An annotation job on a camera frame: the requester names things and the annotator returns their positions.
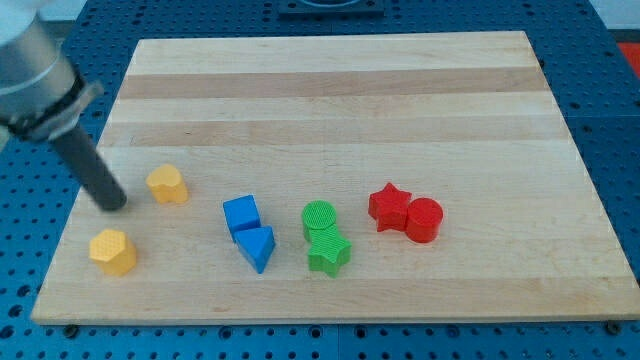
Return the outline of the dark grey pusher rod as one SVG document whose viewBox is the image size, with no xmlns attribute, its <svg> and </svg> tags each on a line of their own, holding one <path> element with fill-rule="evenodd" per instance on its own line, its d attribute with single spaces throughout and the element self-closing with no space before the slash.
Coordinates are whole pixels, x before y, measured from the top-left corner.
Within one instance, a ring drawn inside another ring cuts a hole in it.
<svg viewBox="0 0 640 360">
<path fill-rule="evenodd" d="M 125 206 L 125 191 L 96 151 L 89 134 L 80 125 L 50 143 L 101 210 L 116 211 Z"/>
</svg>

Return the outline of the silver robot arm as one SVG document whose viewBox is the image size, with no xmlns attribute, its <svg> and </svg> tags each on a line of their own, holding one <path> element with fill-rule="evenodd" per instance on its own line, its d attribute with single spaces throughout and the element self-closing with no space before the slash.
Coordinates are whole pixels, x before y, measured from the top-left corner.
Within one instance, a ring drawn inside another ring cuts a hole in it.
<svg viewBox="0 0 640 360">
<path fill-rule="evenodd" d="M 119 210 L 127 196 L 79 123 L 104 88 L 62 52 L 40 17 L 44 6 L 1 2 L 1 126 L 22 140 L 50 143 L 101 210 Z"/>
</svg>

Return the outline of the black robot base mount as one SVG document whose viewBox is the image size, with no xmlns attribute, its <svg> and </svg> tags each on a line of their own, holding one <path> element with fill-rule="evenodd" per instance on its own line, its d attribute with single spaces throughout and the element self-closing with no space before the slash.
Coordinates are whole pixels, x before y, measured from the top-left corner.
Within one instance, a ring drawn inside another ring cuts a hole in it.
<svg viewBox="0 0 640 360">
<path fill-rule="evenodd" d="M 383 15 L 385 0 L 277 0 L 280 16 Z"/>
</svg>

